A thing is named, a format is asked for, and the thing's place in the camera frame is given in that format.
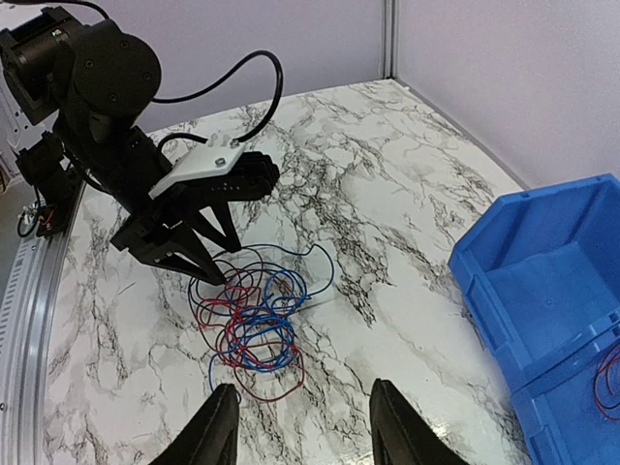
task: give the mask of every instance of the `black cable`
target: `black cable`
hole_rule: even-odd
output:
[[[0,169],[0,181],[2,181],[2,194],[7,192],[7,181],[4,180],[4,173]]]
[[[97,11],[104,19],[109,19],[108,13],[106,10],[101,8],[99,5],[95,5],[91,2],[83,2],[81,0],[51,0],[50,2],[42,2],[37,0],[5,0],[4,3],[10,3],[13,5],[41,5],[44,3],[58,3],[60,5],[81,5],[82,7],[91,8]]]
[[[206,143],[208,141],[208,139],[205,139],[201,136],[197,136],[196,134],[191,134],[191,133],[172,133],[172,134],[168,134],[167,136],[165,136],[157,144],[157,151],[155,152],[155,157],[156,157],[155,163],[159,165],[160,167],[162,167],[162,169],[164,170],[164,173],[168,173],[168,172],[160,164],[160,155],[162,156],[164,155],[164,152],[162,151],[164,149],[164,145],[166,145],[171,140],[175,140],[175,139],[187,139],[187,140],[193,140],[194,142],[199,142],[199,143]]]
[[[37,198],[37,211],[35,212],[35,217],[27,232],[21,231],[23,219],[26,215],[26,212],[22,212],[21,215],[19,215],[19,219],[17,220],[17,235],[21,238],[28,237],[37,228],[37,226],[39,226],[39,214],[41,213],[41,195],[39,194],[39,189],[37,189],[36,187],[35,196]]]
[[[94,180],[88,175],[84,167],[79,163],[78,159],[74,157],[73,153],[71,153],[69,150],[65,150],[64,155],[69,159],[73,167],[76,169],[77,175],[81,177],[84,182],[86,182],[86,184],[88,184],[96,191],[102,192],[104,194],[108,193],[108,191],[101,184],[99,184],[96,180]]]
[[[201,96],[211,92],[212,90],[216,89],[220,85],[222,85],[234,73],[236,73],[239,70],[239,68],[241,68],[243,65],[245,65],[248,61],[250,61],[250,60],[252,60],[252,59],[254,59],[254,58],[258,57],[258,56],[264,56],[264,57],[268,58],[271,61],[271,63],[273,63],[273,67],[275,68],[275,74],[276,74],[275,93],[273,95],[273,100],[271,101],[271,106],[269,107],[269,110],[264,115],[263,119],[257,125],[257,127],[254,128],[253,130],[251,130],[249,133],[247,133],[247,134],[241,136],[240,138],[236,139],[239,142],[245,142],[245,141],[253,138],[256,134],[258,134],[260,131],[262,131],[264,129],[264,127],[269,123],[269,121],[273,117],[273,113],[275,113],[275,111],[277,110],[278,105],[280,104],[280,99],[282,98],[282,92],[284,90],[284,71],[282,70],[282,64],[280,63],[280,60],[278,60],[278,57],[275,56],[270,51],[267,51],[267,50],[253,51],[249,55],[245,56],[236,65],[234,65],[231,68],[231,70],[228,71],[225,75],[220,77],[218,80],[216,80],[214,83],[212,83],[208,87],[204,88],[203,90],[200,90],[200,91],[195,92],[195,93],[190,94],[190,95],[186,95],[185,97],[177,97],[177,98],[174,98],[174,99],[158,99],[158,98],[153,98],[152,102],[155,103],[155,104],[179,104],[181,102],[188,102],[190,100],[197,99],[197,98],[199,98],[199,97],[201,97]]]

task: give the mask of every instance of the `wire in bin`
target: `wire in bin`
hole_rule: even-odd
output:
[[[264,249],[279,250],[301,260],[319,249],[329,261],[327,284],[310,293],[298,271],[266,261],[260,252]],[[303,386],[305,380],[303,353],[296,344],[290,317],[305,302],[331,286],[335,267],[327,250],[319,244],[312,245],[304,253],[273,244],[249,245],[242,251],[249,252],[252,258],[251,262],[241,267],[224,260],[224,253],[214,257],[217,264],[227,268],[224,272],[227,282],[222,292],[215,297],[202,297],[200,281],[193,278],[188,285],[188,302],[202,338],[213,352],[207,375],[211,390],[214,389],[213,365],[217,360],[232,368],[237,383],[252,398],[275,402]],[[277,372],[288,367],[296,369],[296,383],[273,398],[257,395],[240,376],[241,371],[274,373],[277,376]]]
[[[620,392],[613,388],[613,367],[620,361],[620,344],[616,345],[601,364],[597,367],[594,377],[593,390],[594,400],[601,413],[613,421],[620,421]]]

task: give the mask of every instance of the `white bracket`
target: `white bracket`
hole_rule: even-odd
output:
[[[151,199],[155,199],[177,182],[228,174],[243,154],[244,149],[244,143],[235,141],[216,140],[199,144],[176,162],[172,171],[162,177],[148,195]]]

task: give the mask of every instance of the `blue wire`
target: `blue wire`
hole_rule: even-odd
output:
[[[288,318],[296,313],[304,302],[315,295],[323,293],[333,284],[335,277],[335,265],[333,259],[329,255],[328,251],[319,244],[313,244],[307,252],[303,253],[293,252],[277,244],[254,244],[244,247],[244,249],[250,250],[259,248],[273,248],[294,257],[302,258],[308,257],[315,248],[321,249],[329,261],[329,280],[323,288],[309,294],[308,287],[301,274],[280,264],[271,262],[253,262],[241,268],[239,270],[240,272],[236,273],[235,276],[231,278],[231,281],[228,283],[229,285],[233,287],[243,287],[242,284],[244,280],[257,273],[267,275],[268,278],[263,287],[262,301],[260,304],[242,310],[241,315],[244,317],[244,320],[236,325],[232,330],[237,342],[234,343],[233,341],[229,341],[227,338],[227,342],[229,343],[228,349],[217,352],[211,357],[208,366],[208,382],[211,390],[213,390],[213,363],[216,358],[230,357],[240,346],[246,348],[251,347],[253,345],[253,341],[257,338],[262,343],[264,340],[261,337],[268,335],[269,333],[274,333],[277,335],[278,340],[269,341],[268,345],[271,347],[272,344],[280,344],[281,349],[279,353],[273,355],[271,358],[262,359],[260,364],[249,358],[245,351],[240,352],[241,357],[236,356],[232,360],[234,362],[239,362],[244,368],[258,373],[272,373],[285,368],[297,360],[299,353],[297,350],[293,350],[293,346],[295,344],[295,330]],[[252,269],[252,266],[257,265],[259,265],[260,268]],[[276,294],[271,291],[271,286],[276,278],[288,283],[288,294],[276,296]],[[241,293],[241,291],[232,290],[231,293],[226,291],[224,294],[231,306],[235,306],[236,298],[239,298],[239,294],[235,295],[235,293]],[[217,312],[213,313],[223,317],[230,317],[230,315],[219,314]]]

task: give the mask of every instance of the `metal rail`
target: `metal rail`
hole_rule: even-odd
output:
[[[78,195],[77,205],[82,191]],[[26,238],[0,306],[0,463],[43,462],[47,350],[68,232]]]
[[[384,0],[384,27],[382,52],[382,77],[393,79],[397,76],[398,62],[398,7],[399,0]]]

